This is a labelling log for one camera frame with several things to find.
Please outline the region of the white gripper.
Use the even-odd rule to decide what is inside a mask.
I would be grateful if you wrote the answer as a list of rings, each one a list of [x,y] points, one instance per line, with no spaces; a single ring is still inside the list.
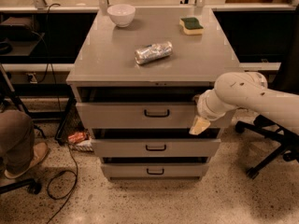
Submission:
[[[207,90],[202,94],[196,94],[192,100],[197,104],[196,116],[193,120],[189,134],[198,135],[210,126],[210,121],[222,118],[231,106],[223,102],[214,90]]]

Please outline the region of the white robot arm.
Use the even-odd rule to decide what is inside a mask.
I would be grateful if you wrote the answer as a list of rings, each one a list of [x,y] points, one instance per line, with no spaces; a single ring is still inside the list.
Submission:
[[[299,134],[299,96],[268,89],[261,73],[224,73],[217,78],[212,90],[196,95],[196,98],[197,114],[190,134],[202,133],[212,121],[240,107],[253,110]]]

